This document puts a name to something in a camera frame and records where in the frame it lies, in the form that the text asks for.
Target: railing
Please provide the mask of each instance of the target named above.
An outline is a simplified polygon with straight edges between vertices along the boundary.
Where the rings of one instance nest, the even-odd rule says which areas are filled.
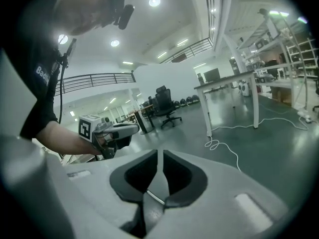
[[[215,0],[206,0],[207,14],[208,14],[208,35],[209,39],[213,41],[215,31],[215,14],[212,10],[215,9]]]
[[[165,59],[164,61],[161,62],[162,63],[171,63],[171,61],[174,58],[177,58],[179,55],[182,55],[185,53],[186,55],[186,59],[195,56],[196,54],[203,52],[205,50],[208,50],[210,48],[212,48],[212,42],[209,38],[203,39],[199,42],[196,42],[184,49],[182,49],[181,51],[175,53],[174,55],[170,56],[169,58]]]
[[[114,74],[86,74],[79,75],[62,80],[62,93],[68,93],[85,88],[91,88],[101,85],[131,83],[136,82],[133,73],[114,73]],[[55,95],[60,94],[60,84],[58,81],[55,89]]]

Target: person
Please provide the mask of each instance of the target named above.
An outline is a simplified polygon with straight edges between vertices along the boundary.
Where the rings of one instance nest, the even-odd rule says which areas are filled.
[[[62,127],[53,112],[58,82],[58,36],[77,36],[111,24],[114,0],[31,0],[4,40],[4,50],[37,98],[20,136],[36,138],[63,155],[100,155],[91,143]]]

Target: table leg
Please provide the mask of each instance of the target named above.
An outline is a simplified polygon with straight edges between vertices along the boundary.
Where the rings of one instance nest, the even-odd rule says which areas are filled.
[[[138,121],[138,123],[139,123],[139,125],[140,125],[140,127],[141,127],[141,130],[142,130],[144,133],[147,133],[146,128],[145,128],[145,126],[144,126],[144,123],[143,123],[143,121],[142,121],[142,119],[141,119],[141,116],[140,116],[139,112],[134,113],[134,115],[135,115],[135,118],[136,118],[136,120]]]
[[[148,118],[149,118],[149,121],[150,121],[152,127],[154,127],[153,121],[152,121],[151,116],[150,116],[150,113],[149,113],[149,108],[145,109],[145,112],[146,112],[146,115],[147,115]]]
[[[228,85],[228,93],[229,93],[230,96],[231,96],[231,102],[232,102],[233,108],[235,108],[235,101],[234,101],[234,96],[233,96],[233,90],[231,89],[231,85],[230,85],[230,84]]]
[[[206,100],[205,100],[204,92],[203,92],[203,90],[197,90],[197,93],[198,93],[198,97],[199,97],[199,100],[200,100],[201,108],[202,108],[203,113],[204,113],[204,119],[205,119],[205,124],[206,124],[206,129],[207,129],[207,135],[208,136],[212,136],[210,119],[209,119],[209,116],[208,116],[208,107],[207,107],[207,103],[206,103]]]
[[[259,123],[259,104],[258,104],[257,86],[256,86],[254,75],[252,75],[250,77],[250,87],[251,87],[251,90],[252,90],[252,93],[253,93],[254,128],[258,128],[258,123]]]

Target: head-mounted camera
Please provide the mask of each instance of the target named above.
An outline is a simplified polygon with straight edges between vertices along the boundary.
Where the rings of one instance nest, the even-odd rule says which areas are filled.
[[[112,24],[118,26],[119,29],[124,30],[134,11],[134,7],[131,4],[125,5],[125,0],[110,0],[110,10],[105,20],[102,21],[102,27]]]

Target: box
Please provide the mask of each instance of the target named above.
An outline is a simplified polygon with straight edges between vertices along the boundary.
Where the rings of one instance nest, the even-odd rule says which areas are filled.
[[[291,90],[287,88],[270,87],[272,97],[277,102],[291,106]]]

